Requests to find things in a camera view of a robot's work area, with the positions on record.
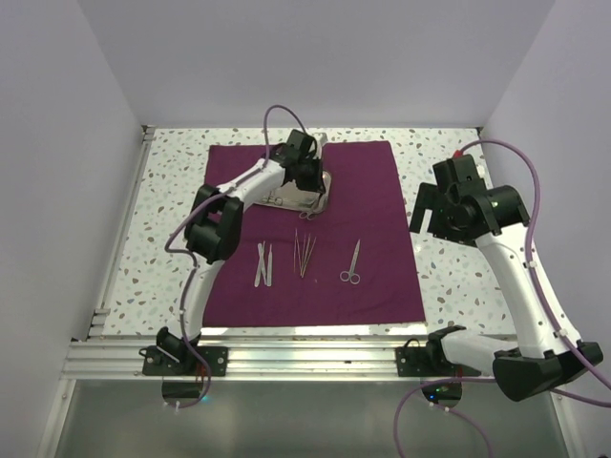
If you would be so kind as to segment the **purple cloth wrap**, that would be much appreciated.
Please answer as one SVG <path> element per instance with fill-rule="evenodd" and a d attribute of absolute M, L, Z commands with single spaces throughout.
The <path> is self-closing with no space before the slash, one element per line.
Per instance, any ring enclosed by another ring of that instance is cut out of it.
<path fill-rule="evenodd" d="M 326 210 L 313 220 L 278 208 L 251 206 L 240 245 L 210 293 L 208 327 L 411 323 L 425 319 L 399 174 L 387 141 L 328 143 L 332 175 Z M 306 269 L 293 272 L 295 228 L 316 237 Z M 356 285 L 340 280 L 361 241 Z M 273 244 L 273 281 L 254 286 L 258 244 Z"/>

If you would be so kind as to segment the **thin pointed steel tweezers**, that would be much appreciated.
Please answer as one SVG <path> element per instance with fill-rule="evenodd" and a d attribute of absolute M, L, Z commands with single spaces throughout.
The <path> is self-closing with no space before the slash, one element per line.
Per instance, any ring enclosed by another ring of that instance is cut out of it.
<path fill-rule="evenodd" d="M 309 261 L 314 251 L 316 241 L 317 241 L 316 237 L 312 238 L 311 236 L 308 236 L 305 242 L 305 248 L 304 248 L 304 253 L 302 254 L 302 264 L 301 264 L 301 277 L 302 278 L 306 276 L 306 269 L 308 267 Z"/>

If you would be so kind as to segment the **steel surgical scissors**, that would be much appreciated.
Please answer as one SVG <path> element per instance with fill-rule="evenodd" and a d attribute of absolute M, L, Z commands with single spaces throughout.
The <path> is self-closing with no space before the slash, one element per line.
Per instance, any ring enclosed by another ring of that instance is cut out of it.
<path fill-rule="evenodd" d="M 316 218 L 316 210 L 318 209 L 319 202 L 321 200 L 321 195 L 318 195 L 309 206 L 305 207 L 304 210 L 300 213 L 299 218 L 305 220 L 313 220 Z"/>
<path fill-rule="evenodd" d="M 349 268 L 340 273 L 340 280 L 356 285 L 360 282 L 360 275 L 356 272 L 356 264 L 360 253 L 361 241 L 358 239 L 350 261 Z"/>

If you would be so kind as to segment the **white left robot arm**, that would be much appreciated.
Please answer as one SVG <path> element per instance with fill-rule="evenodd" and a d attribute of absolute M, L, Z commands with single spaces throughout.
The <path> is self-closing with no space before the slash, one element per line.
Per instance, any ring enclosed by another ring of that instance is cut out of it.
<path fill-rule="evenodd" d="M 319 195 L 326 191 L 319 142 L 298 130 L 286 142 L 267 146 L 265 154 L 242 174 L 217 187 L 202 185 L 191 213 L 166 242 L 168 253 L 192 260 L 177 322 L 161 328 L 157 335 L 156 350 L 177 374 L 188 374 L 205 364 L 196 349 L 205 306 L 217 275 L 240 244 L 245 211 L 288 182 L 301 191 Z"/>

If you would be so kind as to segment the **steel instrument tray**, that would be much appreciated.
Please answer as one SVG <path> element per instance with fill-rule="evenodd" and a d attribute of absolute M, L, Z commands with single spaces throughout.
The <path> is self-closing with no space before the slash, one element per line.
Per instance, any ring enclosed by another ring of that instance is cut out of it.
<path fill-rule="evenodd" d="M 262 198 L 265 198 L 267 196 L 281 197 L 284 199 L 284 205 L 282 207 L 276 207 L 276 206 L 268 206 L 268 207 L 280 208 L 280 209 L 284 209 L 287 211 L 301 213 L 304 210 L 304 208 L 309 206 L 310 203 L 318 195 L 321 195 L 322 197 L 319 202 L 318 209 L 316 210 L 316 213 L 318 215 L 318 214 L 323 213 L 326 210 L 327 204 L 328 204 L 328 197 L 329 197 L 330 190 L 331 190 L 332 175 L 327 170 L 325 170 L 325 173 L 324 173 L 324 182 L 326 185 L 326 190 L 322 194 L 316 191 L 313 191 L 313 192 L 300 191 L 297 189 L 295 182 L 291 181 L 283 185 L 282 187 L 269 192 L 267 195 L 263 196 Z M 261 205 L 260 201 L 262 198 L 256 201 L 256 204 Z"/>

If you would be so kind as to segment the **steel forceps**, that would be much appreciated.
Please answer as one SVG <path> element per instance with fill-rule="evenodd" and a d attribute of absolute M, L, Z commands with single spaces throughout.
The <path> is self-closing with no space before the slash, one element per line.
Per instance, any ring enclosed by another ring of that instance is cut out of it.
<path fill-rule="evenodd" d="M 260 204 L 265 206 L 282 207 L 284 205 L 284 199 L 276 196 L 267 196 L 261 199 Z"/>

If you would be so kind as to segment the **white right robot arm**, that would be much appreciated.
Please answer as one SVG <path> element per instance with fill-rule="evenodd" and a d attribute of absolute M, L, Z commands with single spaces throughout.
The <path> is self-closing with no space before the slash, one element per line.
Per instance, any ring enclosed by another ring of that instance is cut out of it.
<path fill-rule="evenodd" d="M 532 244 L 534 218 L 518 191 L 488 188 L 470 155 L 438 162 L 434 183 L 418 189 L 410 229 L 477 248 L 488 262 L 510 311 L 516 342 L 486 337 L 463 325 L 429 334 L 423 357 L 430 371 L 466 366 L 494 378 L 518 402 L 566 385 L 603 360 L 600 345 L 585 341 L 564 313 Z"/>

